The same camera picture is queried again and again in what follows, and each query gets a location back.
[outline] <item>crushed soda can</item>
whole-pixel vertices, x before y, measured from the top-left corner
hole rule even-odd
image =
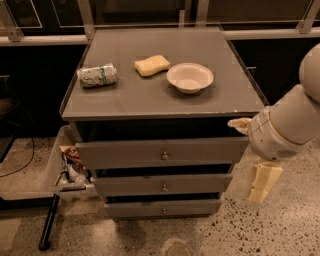
[[[117,69],[112,63],[99,67],[81,68],[77,71],[84,88],[114,84],[118,81]]]

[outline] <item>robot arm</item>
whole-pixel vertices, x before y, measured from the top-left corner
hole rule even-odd
[[[289,160],[320,135],[320,44],[304,57],[299,78],[301,84],[249,124],[250,146],[266,160]]]
[[[305,150],[320,135],[320,44],[304,57],[299,78],[301,84],[253,119],[228,123],[248,135],[252,151],[262,158],[254,168],[251,202],[262,203],[282,173],[281,162]]]

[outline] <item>sponge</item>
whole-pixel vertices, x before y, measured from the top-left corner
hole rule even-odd
[[[163,70],[168,70],[170,68],[170,62],[162,55],[155,55],[145,60],[135,61],[134,67],[141,76],[146,77]]]
[[[249,196],[250,202],[262,203],[269,191],[282,174],[281,164],[278,162],[261,162],[255,170],[255,179]]]

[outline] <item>gray cabinet top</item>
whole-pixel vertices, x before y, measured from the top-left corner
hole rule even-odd
[[[214,82],[185,95],[166,79],[167,72],[143,78],[134,61],[165,56],[171,66],[198,63]],[[113,63],[119,81],[84,89],[77,79],[62,111],[66,121],[185,118],[258,112],[264,105],[217,28],[97,30],[84,66]]]

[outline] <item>speckled floor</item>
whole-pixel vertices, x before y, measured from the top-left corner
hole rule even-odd
[[[54,138],[35,139],[31,164],[0,178],[1,197],[48,195],[42,183],[53,143]],[[16,140],[0,175],[26,163],[31,153],[30,139]],[[262,205],[247,200],[250,169],[258,160],[248,148],[223,205],[210,217],[114,221],[98,197],[61,201],[45,252],[38,243],[47,209],[0,211],[0,255],[320,255],[320,140],[284,164]]]

